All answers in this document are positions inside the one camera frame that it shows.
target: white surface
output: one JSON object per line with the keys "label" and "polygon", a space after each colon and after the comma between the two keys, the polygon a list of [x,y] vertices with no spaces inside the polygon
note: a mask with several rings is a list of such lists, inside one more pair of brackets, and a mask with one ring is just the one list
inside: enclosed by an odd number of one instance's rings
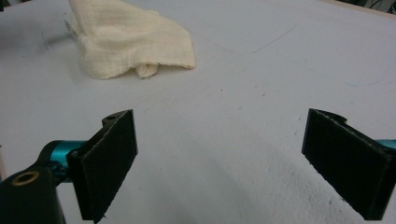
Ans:
{"label": "white surface", "polygon": [[[139,155],[102,223],[365,223],[301,147],[310,107],[396,136],[395,19],[314,0],[133,2],[191,32],[196,69],[92,79],[64,28],[67,1],[0,13],[8,175],[132,108]],[[73,187],[58,192],[68,223],[85,223]],[[395,200],[381,223],[396,222]]]}

